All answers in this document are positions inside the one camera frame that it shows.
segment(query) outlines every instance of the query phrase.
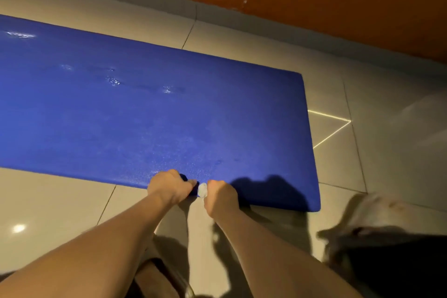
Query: fist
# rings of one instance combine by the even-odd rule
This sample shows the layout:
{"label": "fist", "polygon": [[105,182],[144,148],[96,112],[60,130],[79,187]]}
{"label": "fist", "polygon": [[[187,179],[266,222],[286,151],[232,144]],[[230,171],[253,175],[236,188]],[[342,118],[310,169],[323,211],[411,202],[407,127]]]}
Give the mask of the fist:
{"label": "fist", "polygon": [[209,180],[208,195],[205,198],[205,210],[214,220],[220,219],[229,211],[239,210],[237,192],[223,180]]}
{"label": "fist", "polygon": [[186,199],[197,183],[195,179],[183,181],[176,170],[158,172],[148,185],[148,195],[159,194],[171,205]]}

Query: beige floor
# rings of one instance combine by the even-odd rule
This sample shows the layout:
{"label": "beige floor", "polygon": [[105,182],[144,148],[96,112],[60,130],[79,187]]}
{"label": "beige floor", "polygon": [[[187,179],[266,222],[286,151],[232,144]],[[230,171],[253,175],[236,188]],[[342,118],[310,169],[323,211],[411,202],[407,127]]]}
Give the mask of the beige floor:
{"label": "beige floor", "polygon": [[[445,85],[114,0],[0,0],[0,14],[299,72],[322,210],[253,207],[254,218],[320,259],[325,243],[317,232],[336,225],[356,194],[380,191],[411,204],[415,231],[447,234]],[[0,169],[0,273],[144,195],[135,188]],[[234,255],[201,199],[171,210],[157,234],[172,262],[189,264],[197,294],[244,292]]]}

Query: forearm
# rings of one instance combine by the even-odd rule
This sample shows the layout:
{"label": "forearm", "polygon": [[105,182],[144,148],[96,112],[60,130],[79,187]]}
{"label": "forearm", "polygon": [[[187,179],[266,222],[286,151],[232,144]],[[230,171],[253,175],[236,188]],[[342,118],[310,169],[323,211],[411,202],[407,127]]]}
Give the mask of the forearm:
{"label": "forearm", "polygon": [[0,285],[0,296],[122,297],[169,208],[163,196],[146,197],[14,273]]}
{"label": "forearm", "polygon": [[360,297],[337,274],[242,211],[228,212],[216,222],[233,246],[255,298]]}

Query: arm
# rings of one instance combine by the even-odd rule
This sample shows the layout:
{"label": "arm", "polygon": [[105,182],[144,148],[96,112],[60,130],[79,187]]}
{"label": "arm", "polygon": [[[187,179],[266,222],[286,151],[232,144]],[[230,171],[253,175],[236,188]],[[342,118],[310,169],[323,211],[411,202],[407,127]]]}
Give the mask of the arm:
{"label": "arm", "polygon": [[175,170],[158,173],[146,198],[15,272],[0,284],[0,296],[124,297],[148,239],[193,183]]}
{"label": "arm", "polygon": [[328,267],[239,210],[231,185],[210,180],[205,209],[233,246],[254,298],[361,297]]}

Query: blue yoga mat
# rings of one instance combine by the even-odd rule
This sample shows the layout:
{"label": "blue yoga mat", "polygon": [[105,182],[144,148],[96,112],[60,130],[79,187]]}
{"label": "blue yoga mat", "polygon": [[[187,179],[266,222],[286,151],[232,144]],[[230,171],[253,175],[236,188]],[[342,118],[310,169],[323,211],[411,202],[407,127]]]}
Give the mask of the blue yoga mat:
{"label": "blue yoga mat", "polygon": [[175,168],[320,209],[300,74],[8,16],[0,166],[139,188]]}

